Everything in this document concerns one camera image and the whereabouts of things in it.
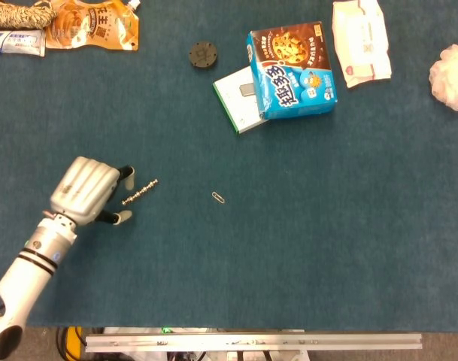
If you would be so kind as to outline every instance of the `paper clip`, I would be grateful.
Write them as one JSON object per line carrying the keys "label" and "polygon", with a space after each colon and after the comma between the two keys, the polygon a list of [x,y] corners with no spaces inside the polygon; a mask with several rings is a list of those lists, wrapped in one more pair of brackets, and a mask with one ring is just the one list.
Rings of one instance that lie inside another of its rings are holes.
{"label": "paper clip", "polygon": [[212,196],[222,205],[226,202],[226,200],[217,192],[212,192]]}

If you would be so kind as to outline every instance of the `black disc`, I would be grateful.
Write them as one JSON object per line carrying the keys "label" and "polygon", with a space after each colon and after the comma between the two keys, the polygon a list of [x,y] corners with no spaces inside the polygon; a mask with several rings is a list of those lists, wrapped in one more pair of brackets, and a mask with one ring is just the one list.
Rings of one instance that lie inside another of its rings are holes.
{"label": "black disc", "polygon": [[217,48],[208,41],[199,41],[190,50],[189,59],[197,68],[209,68],[217,60]]}

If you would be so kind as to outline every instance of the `robotic arm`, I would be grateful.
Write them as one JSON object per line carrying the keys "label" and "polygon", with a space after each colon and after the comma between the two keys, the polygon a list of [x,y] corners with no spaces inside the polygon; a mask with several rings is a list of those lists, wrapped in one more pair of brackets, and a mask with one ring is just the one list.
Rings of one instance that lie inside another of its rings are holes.
{"label": "robotic arm", "polygon": [[103,208],[120,181],[131,190],[134,179],[131,166],[116,169],[82,156],[67,170],[51,196],[52,212],[44,212],[46,217],[0,281],[5,304],[5,313],[0,313],[0,360],[20,344],[33,305],[77,238],[75,228],[93,221],[118,225],[132,216],[131,211],[110,213]]}

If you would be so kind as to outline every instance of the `rope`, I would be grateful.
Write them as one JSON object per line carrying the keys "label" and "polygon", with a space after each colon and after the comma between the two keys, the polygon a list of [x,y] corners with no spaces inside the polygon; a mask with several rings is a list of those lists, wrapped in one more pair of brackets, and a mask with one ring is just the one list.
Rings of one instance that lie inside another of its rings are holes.
{"label": "rope", "polygon": [[0,2],[1,29],[43,29],[56,17],[48,1],[40,1],[31,7]]}

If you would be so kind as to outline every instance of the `white sponge ball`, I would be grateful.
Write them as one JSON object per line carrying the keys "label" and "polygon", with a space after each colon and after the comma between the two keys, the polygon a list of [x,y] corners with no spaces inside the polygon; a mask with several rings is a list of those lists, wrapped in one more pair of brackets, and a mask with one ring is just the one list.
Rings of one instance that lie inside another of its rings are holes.
{"label": "white sponge ball", "polygon": [[432,94],[448,107],[458,111],[458,45],[452,45],[441,53],[429,71]]}

